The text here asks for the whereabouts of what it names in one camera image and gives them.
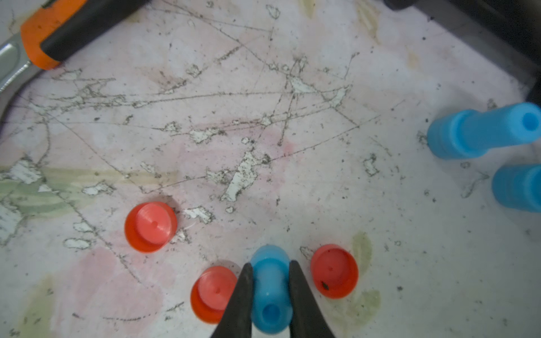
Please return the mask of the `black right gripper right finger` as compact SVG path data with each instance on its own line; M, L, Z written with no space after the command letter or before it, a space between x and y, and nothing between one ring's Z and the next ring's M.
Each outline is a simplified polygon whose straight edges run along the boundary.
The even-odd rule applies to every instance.
M293 315L290 336L295 338L335 338L314 298L300 264L292 260L288 288Z

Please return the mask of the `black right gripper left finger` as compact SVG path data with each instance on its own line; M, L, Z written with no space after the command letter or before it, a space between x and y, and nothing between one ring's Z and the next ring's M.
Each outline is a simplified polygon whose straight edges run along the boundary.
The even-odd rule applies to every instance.
M223 317L211 338L251 338L253 299L254 272L252 265L246 263L242 268Z

